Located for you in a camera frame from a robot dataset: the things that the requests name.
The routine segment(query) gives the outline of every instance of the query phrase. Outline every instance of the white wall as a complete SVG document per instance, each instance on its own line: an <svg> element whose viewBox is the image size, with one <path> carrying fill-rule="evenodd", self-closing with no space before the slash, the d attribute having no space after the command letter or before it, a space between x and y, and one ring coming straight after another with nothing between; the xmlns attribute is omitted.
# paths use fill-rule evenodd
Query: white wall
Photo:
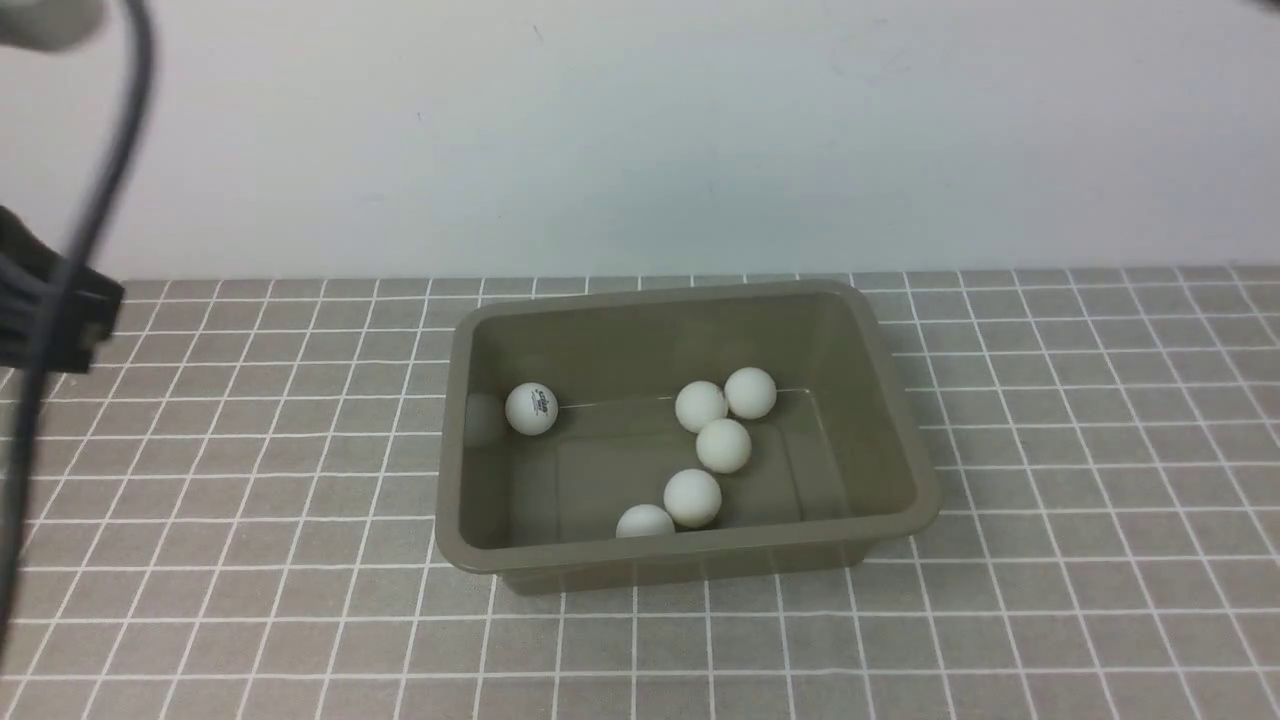
<svg viewBox="0 0 1280 720"><path fill-rule="evenodd" d="M154 5L120 277L1280 260L1280 14L1247 0ZM0 51L0 199L55 245L118 19Z"/></svg>

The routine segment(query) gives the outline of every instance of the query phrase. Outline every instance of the bin bottom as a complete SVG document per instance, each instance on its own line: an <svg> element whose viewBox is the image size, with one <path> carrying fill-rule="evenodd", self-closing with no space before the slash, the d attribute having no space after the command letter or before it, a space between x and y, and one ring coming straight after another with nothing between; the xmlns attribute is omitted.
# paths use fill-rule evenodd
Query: bin bottom
<svg viewBox="0 0 1280 720"><path fill-rule="evenodd" d="M809 392L778 393L765 419L744 425L751 459L717 475L724 501L704 529L852 515ZM623 511L662 505L671 475L701 466L694 439L671 398L563 407L552 432L512 447L509 544L612 538Z"/></svg>

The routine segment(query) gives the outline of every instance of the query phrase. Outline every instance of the table surface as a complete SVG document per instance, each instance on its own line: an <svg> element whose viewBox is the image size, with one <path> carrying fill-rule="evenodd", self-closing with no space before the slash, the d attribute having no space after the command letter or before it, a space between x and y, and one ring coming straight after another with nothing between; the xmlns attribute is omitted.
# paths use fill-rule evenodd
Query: table surface
<svg viewBox="0 0 1280 720"><path fill-rule="evenodd" d="M883 323L937 521L847 573L539 598L434 550L451 328L778 275L131 283L52 393L0 707L1280 717L1280 268L829 277Z"/></svg>

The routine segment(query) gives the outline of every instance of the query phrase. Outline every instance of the white object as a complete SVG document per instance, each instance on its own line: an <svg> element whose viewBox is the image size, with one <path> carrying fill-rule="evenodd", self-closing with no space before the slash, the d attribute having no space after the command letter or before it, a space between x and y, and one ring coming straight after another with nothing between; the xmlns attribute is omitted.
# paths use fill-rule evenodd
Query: white object
<svg viewBox="0 0 1280 720"><path fill-rule="evenodd" d="M644 536L669 536L676 532L671 515L657 505L636 505L618 518L614 537L639 538Z"/></svg>
<svg viewBox="0 0 1280 720"><path fill-rule="evenodd" d="M686 528L701 528L714 520L722 500L716 478L696 468L676 473L662 491L667 514Z"/></svg>
<svg viewBox="0 0 1280 720"><path fill-rule="evenodd" d="M758 420L773 410L778 400L778 386L759 368L742 368L724 382L728 409L739 418Z"/></svg>
<svg viewBox="0 0 1280 720"><path fill-rule="evenodd" d="M544 384L525 383L507 396L507 421L522 436L545 433L558 415L556 393Z"/></svg>
<svg viewBox="0 0 1280 720"><path fill-rule="evenodd" d="M691 382L676 396L676 419L691 433L701 432L707 423L728 415L728 402L716 383Z"/></svg>
<svg viewBox="0 0 1280 720"><path fill-rule="evenodd" d="M712 420L698 433L698 460L714 473L736 473L751 456L751 436L737 420Z"/></svg>

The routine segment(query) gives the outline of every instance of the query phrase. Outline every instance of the gray mat with white grid lines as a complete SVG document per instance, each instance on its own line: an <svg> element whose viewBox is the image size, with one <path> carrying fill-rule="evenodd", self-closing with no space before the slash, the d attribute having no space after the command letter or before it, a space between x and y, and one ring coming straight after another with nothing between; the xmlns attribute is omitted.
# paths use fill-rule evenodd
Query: gray mat with white grid lines
<svg viewBox="0 0 1280 720"><path fill-rule="evenodd" d="M1280 717L1280 268L829 277L883 323L937 523L847 573L539 598L434 551L451 328L780 277L132 283L52 393L0 707Z"/></svg>

